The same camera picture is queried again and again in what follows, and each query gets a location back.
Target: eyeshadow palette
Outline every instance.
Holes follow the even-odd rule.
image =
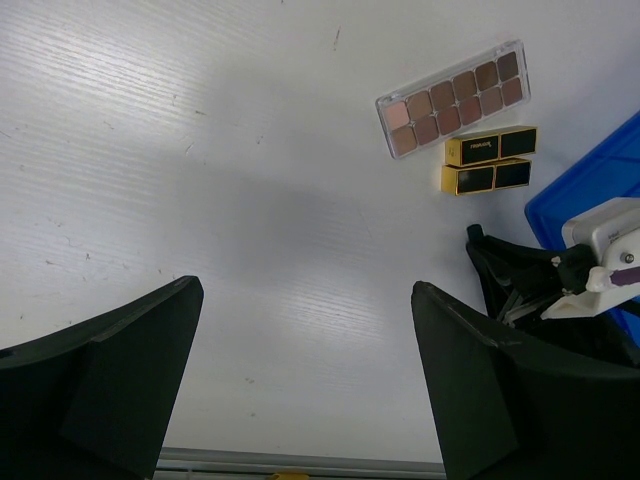
[[[529,101],[520,40],[513,40],[376,100],[393,158],[460,134]]]

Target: white table surface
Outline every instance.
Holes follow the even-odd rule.
[[[183,274],[205,305],[166,446],[440,461],[409,298],[476,308],[479,222],[640,108],[638,0],[0,1],[0,347]],[[338,41],[336,34],[340,31]],[[530,188],[438,192],[373,102],[512,35]]]

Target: blue plastic bin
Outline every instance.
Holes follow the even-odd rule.
[[[567,220],[615,197],[640,197],[640,112],[534,197],[525,214],[542,247],[562,250]],[[640,346],[640,318],[610,313]]]

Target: metal edge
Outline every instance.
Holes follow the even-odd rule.
[[[163,448],[156,471],[271,475],[303,472],[311,477],[357,479],[445,479],[441,463]]]

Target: eyeshadow pan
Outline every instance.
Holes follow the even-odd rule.
[[[431,100],[433,100],[433,108],[437,111],[453,105],[456,101],[453,96],[453,86],[451,82],[442,82],[431,89]]]
[[[514,78],[502,85],[502,98],[506,106],[513,105],[522,100],[522,85],[520,78]]]
[[[428,92],[418,92],[407,99],[407,109],[411,120],[429,115],[433,108],[431,107],[431,99]]]
[[[438,126],[442,135],[448,135],[460,128],[460,116],[456,107],[450,107],[438,114]]]
[[[508,53],[498,59],[498,72],[500,73],[500,80],[503,82],[518,75],[516,52]]]
[[[524,45],[511,40],[379,97],[376,109],[389,152],[399,158],[530,98]]]
[[[494,62],[488,62],[476,68],[476,80],[480,91],[487,90],[498,84],[498,71]]]
[[[469,125],[482,117],[482,109],[480,108],[478,97],[471,97],[465,100],[458,108],[460,109],[460,121],[463,125]]]
[[[453,88],[458,100],[465,100],[476,94],[476,78],[473,72],[464,72],[453,79]]]
[[[487,90],[480,96],[480,103],[482,104],[482,113],[485,115],[491,115],[502,108],[502,95],[500,95],[500,88],[495,87],[491,90]]]
[[[432,116],[418,120],[413,128],[419,145],[426,145],[440,136],[436,119]]]
[[[409,112],[404,102],[398,102],[384,109],[384,118],[389,130],[395,130],[409,123]]]
[[[395,130],[391,134],[391,138],[396,156],[398,157],[409,153],[411,150],[415,150],[418,146],[416,143],[416,137],[413,134],[413,128],[411,127],[401,127],[398,130]]]

